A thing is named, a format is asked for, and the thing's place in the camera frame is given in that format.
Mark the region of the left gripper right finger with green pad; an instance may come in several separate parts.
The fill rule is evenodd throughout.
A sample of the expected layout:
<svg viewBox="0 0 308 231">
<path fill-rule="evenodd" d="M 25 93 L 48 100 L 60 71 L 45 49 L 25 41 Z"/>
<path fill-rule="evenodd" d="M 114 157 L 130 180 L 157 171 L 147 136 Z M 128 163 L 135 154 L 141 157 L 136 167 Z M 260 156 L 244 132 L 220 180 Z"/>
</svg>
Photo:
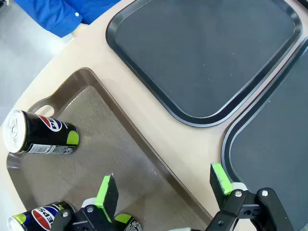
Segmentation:
<svg viewBox="0 0 308 231">
<path fill-rule="evenodd" d="M 210 167 L 210 185 L 219 211 L 208 231 L 233 231 L 241 219 L 248 219 L 257 231 L 292 231 L 294 228 L 272 188 L 251 193 L 245 184 L 230 182 L 220 163 Z"/>
</svg>

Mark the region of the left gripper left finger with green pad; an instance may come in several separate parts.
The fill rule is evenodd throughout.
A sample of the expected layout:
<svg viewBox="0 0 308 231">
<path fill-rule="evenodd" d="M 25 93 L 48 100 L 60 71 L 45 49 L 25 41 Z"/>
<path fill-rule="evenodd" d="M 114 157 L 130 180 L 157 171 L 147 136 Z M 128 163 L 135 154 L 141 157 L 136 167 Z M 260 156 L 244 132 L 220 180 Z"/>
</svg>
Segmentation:
<svg viewBox="0 0 308 231">
<path fill-rule="evenodd" d="M 69 209 L 57 212 L 52 231 L 116 231 L 113 223 L 118 201 L 118 189 L 113 175 L 103 178 L 94 204 L 77 212 Z"/>
</svg>

